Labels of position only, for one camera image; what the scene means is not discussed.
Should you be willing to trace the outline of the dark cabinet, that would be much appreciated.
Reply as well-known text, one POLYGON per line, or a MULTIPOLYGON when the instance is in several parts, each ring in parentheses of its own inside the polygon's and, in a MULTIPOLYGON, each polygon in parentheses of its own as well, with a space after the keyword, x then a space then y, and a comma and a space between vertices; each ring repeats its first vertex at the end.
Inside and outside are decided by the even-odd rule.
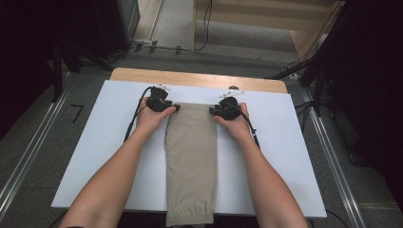
POLYGON ((125 39, 131 42, 141 18, 138 0, 117 0, 117 4, 123 23, 125 39))

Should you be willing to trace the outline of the person's right hand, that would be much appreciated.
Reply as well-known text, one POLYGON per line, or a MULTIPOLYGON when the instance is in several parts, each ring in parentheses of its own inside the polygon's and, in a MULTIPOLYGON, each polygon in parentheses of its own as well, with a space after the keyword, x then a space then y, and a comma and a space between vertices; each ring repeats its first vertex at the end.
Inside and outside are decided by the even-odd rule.
POLYGON ((250 132, 249 123, 242 116, 232 121, 226 121, 220 116, 214 116, 213 119, 223 126, 237 143, 254 141, 250 132))

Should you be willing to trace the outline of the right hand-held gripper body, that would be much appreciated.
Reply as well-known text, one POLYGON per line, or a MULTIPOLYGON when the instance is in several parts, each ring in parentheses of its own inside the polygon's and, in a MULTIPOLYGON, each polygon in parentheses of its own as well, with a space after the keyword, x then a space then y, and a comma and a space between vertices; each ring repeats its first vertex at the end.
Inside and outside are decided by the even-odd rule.
POLYGON ((241 110, 236 95, 240 94, 241 92, 234 91, 229 91, 226 94, 223 94, 219 103, 213 106, 219 110, 219 113, 218 115, 213 116, 220 116, 226 121, 237 119, 237 117, 241 115, 241 110))

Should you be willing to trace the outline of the beige wooden platform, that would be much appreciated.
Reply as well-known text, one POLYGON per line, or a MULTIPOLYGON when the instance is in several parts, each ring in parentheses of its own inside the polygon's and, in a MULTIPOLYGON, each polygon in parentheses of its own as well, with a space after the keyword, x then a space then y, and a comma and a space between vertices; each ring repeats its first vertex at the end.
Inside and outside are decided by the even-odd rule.
POLYGON ((304 59, 336 21, 342 0, 213 0, 211 21, 290 31, 304 59))

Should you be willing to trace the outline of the black metal stand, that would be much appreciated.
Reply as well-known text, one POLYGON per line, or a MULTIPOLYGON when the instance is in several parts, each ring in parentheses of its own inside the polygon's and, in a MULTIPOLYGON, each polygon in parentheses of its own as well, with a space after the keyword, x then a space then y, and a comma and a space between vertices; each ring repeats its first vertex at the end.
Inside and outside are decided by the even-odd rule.
POLYGON ((90 51, 80 47, 69 40, 56 40, 52 44, 53 50, 53 98, 52 101, 55 103, 64 91, 63 86, 63 75, 62 75, 62 64, 67 66, 70 72, 79 73, 82 68, 82 63, 79 60, 79 55, 87 57, 96 66, 99 66, 107 71, 111 71, 112 67, 104 62, 100 57, 90 51))
POLYGON ((312 84, 312 82, 316 82, 313 108, 317 116, 320 117, 320 97, 322 88, 324 86, 324 76, 326 71, 326 67, 323 65, 323 60, 323 55, 321 53, 316 53, 307 60, 298 62, 296 65, 283 70, 281 73, 267 77, 267 80, 281 80, 292 73, 305 69, 298 81, 302 87, 308 87, 312 84))

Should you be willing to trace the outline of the person's left hand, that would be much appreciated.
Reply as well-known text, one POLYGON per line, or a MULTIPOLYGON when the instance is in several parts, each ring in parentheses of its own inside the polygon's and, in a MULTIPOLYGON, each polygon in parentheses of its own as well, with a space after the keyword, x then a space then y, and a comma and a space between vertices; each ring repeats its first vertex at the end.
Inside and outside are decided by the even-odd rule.
POLYGON ((170 106, 163 112, 155 112, 146 105, 147 101, 148 98, 143 98, 141 101, 135 131, 149 136, 160 126, 166 117, 170 116, 176 111, 176 108, 174 106, 170 106))

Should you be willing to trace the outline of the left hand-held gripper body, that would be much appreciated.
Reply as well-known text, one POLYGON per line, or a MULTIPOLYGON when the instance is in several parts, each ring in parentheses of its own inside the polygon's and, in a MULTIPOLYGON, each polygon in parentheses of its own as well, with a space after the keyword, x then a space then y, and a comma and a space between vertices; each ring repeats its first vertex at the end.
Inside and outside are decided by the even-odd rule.
POLYGON ((168 93, 164 89, 152 86, 145 104, 154 112, 163 112, 173 105, 172 101, 167 100, 167 96, 168 93))

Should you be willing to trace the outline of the khaki pants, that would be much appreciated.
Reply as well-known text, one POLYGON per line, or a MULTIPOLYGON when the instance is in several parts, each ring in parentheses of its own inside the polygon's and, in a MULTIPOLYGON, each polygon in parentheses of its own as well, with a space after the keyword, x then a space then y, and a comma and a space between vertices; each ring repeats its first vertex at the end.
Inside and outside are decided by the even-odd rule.
POLYGON ((167 122, 166 225, 214 221, 218 181, 217 124, 207 104, 181 103, 167 122))

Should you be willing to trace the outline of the dark curtain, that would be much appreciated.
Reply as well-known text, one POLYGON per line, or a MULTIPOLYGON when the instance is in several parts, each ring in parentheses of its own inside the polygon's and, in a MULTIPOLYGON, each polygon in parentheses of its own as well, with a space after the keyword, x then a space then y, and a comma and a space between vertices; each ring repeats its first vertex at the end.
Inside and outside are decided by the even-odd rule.
POLYGON ((346 0, 320 53, 358 134, 353 152, 385 177, 403 212, 403 0, 346 0))
POLYGON ((118 17, 116 0, 0 0, 0 140, 53 88, 53 42, 106 58, 118 17))

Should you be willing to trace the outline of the metal floor rail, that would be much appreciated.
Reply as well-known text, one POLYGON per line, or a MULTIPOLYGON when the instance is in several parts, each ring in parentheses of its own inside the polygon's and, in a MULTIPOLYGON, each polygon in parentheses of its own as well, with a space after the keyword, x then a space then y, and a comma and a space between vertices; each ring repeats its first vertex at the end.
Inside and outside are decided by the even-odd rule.
POLYGON ((41 148, 45 138, 48 135, 53 123, 59 114, 67 97, 67 91, 63 92, 60 97, 52 103, 43 120, 40 122, 33 137, 29 141, 21 159, 13 169, 10 178, 5 184, 5 187, 0 192, 0 222, 5 217, 9 207, 16 196, 19 187, 21 186, 26 174, 28 173, 34 159, 36 158, 39 149, 41 148))
POLYGON ((323 153, 331 169, 338 193, 340 195, 344 209, 351 223, 351 227, 367 228, 367 225, 364 221, 364 218, 361 215, 360 209, 355 200, 353 191, 337 159, 336 152, 332 145, 331 139, 327 133, 326 127, 322 121, 322 118, 318 117, 318 115, 314 110, 310 111, 310 117, 313 122, 316 133, 318 135, 323 153))

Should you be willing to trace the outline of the white board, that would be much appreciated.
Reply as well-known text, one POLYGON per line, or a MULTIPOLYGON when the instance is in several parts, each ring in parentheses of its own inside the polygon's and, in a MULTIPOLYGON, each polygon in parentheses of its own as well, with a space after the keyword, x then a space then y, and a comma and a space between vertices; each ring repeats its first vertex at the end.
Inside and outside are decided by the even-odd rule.
MULTIPOLYGON (((68 208, 94 173, 122 145, 145 83, 104 82, 52 202, 68 208)), ((292 99, 287 93, 246 91, 236 88, 233 96, 247 105, 264 157, 284 179, 307 218, 326 215, 311 160, 303 139, 292 99)), ((166 161, 163 127, 144 147, 128 210, 163 211, 167 206, 166 161)), ((218 129, 218 214, 252 215, 245 166, 240 148, 228 132, 218 129)))

